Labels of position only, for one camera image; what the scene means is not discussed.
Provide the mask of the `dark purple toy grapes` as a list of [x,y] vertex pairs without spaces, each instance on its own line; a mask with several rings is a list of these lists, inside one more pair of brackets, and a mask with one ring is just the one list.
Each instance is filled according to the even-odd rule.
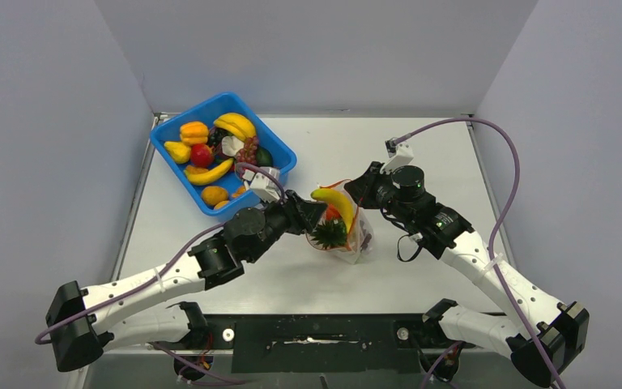
[[373,244],[373,229],[362,227],[360,230],[360,252],[365,253],[371,250]]

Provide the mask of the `orange toy pineapple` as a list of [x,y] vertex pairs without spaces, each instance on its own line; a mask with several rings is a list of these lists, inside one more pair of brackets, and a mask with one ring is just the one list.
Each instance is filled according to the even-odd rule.
[[310,233],[310,241],[323,250],[344,247],[347,243],[347,227],[341,219],[324,220]]

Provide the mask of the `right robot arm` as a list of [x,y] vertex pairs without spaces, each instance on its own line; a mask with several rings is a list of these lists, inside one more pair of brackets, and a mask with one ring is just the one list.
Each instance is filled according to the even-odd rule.
[[383,173],[381,167],[373,162],[345,185],[356,204],[381,211],[503,313],[483,314],[443,299],[424,315],[424,338],[436,346],[453,340],[485,348],[510,359],[534,385],[557,385],[556,376],[585,347],[589,312],[577,302],[565,304],[545,293],[501,255],[489,254],[472,224],[425,190],[422,169],[406,165]]

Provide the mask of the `yellow toy banana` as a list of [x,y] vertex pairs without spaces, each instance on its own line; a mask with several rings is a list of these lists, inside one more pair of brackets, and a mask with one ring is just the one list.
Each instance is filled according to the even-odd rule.
[[344,193],[333,188],[322,187],[313,190],[310,197],[313,200],[326,203],[327,205],[334,205],[339,210],[341,217],[343,218],[343,222],[347,227],[347,232],[351,232],[355,210],[351,205],[350,199]]
[[187,181],[195,186],[207,186],[228,174],[234,166],[234,159],[229,158],[220,162],[206,173],[186,175]]

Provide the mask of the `orange toy tangerine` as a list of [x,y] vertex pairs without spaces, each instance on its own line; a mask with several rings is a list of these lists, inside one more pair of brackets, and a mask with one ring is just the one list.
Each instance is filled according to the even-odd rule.
[[327,209],[325,211],[324,219],[326,221],[334,222],[334,221],[342,221],[343,218],[339,210],[332,204],[327,205]]

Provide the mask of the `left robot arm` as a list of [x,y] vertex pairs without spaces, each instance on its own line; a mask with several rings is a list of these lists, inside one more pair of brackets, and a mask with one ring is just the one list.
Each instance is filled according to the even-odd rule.
[[189,240],[166,264],[124,279],[81,287],[61,285],[45,316],[37,344],[50,344],[58,371],[70,372],[104,351],[153,341],[176,343],[204,327],[194,303],[157,317],[145,310],[174,298],[213,289],[242,276],[285,233],[310,233],[327,206],[288,190],[281,202],[245,207],[232,219]]

